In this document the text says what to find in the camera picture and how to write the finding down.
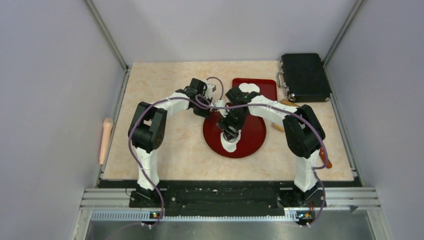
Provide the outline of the round red tray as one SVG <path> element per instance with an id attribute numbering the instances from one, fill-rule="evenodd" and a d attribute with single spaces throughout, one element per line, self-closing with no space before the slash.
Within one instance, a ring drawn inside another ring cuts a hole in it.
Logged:
<path id="1" fill-rule="evenodd" d="M 222 130 L 217 126 L 220 118 L 219 112 L 212 112 L 202 126 L 203 137 L 215 153 L 227 158 L 240 159 L 254 154 L 263 145 L 267 135 L 265 122 L 261 117 L 248 115 L 241 128 L 241 138 L 236 145 L 236 150 L 227 152 L 221 143 Z"/>

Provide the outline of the wooden roller tool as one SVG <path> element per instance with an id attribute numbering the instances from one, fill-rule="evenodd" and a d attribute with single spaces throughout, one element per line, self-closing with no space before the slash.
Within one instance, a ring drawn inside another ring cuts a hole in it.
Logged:
<path id="1" fill-rule="evenodd" d="M 282 99 L 282 100 L 280 101 L 280 103 L 281 103 L 281 104 L 283 104 L 283 105 L 286 105 L 286 106 L 297 107 L 297 108 L 299 107 L 299 105 L 297 105 L 296 103 L 291 102 L 291 101 L 286 100 L 286 99 Z M 284 129 L 281 125 L 278 125 L 278 124 L 276 124 L 276 123 L 273 123 L 273 124 L 272 124 L 272 127 L 273 127 L 274 129 L 278 130 L 279 132 L 282 132 L 282 133 L 284 133 L 284 132 L 285 132 L 285 129 Z"/>

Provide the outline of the metal ring cutter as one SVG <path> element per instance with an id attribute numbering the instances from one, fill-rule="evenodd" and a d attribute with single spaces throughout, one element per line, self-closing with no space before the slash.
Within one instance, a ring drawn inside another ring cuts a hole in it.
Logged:
<path id="1" fill-rule="evenodd" d="M 227 142 L 235 142 L 239 134 L 237 132 L 223 132 L 223 137 Z"/>

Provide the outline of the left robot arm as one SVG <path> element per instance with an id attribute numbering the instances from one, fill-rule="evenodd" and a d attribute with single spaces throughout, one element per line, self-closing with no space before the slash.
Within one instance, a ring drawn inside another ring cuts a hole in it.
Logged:
<path id="1" fill-rule="evenodd" d="M 138 165 L 135 192 L 149 207 L 156 206 L 161 197 L 158 188 L 158 149 L 164 141 L 167 120 L 173 115 L 193 110 L 197 116 L 208 118 L 210 110 L 196 100 L 209 104 L 216 85 L 193 78 L 188 86 L 177 89 L 170 96 L 153 103 L 140 102 L 128 129 L 128 148 Z"/>

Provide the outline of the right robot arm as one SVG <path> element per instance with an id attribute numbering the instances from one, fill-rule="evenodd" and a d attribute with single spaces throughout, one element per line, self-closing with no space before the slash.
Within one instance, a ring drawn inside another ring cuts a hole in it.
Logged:
<path id="1" fill-rule="evenodd" d="M 213 104 L 221 118 L 217 126 L 221 129 L 220 141 L 223 149 L 233 153 L 241 149 L 239 144 L 246 133 L 242 130 L 248 116 L 260 117 L 281 124 L 288 148 L 295 155 L 295 178 L 293 196 L 290 200 L 299 206 L 307 206 L 318 189 L 316 170 L 328 164 L 317 165 L 320 150 L 324 150 L 325 132 L 309 105 L 287 106 L 271 100 L 257 91 L 243 92 L 238 86 L 226 94 L 229 102 L 218 100 Z"/>

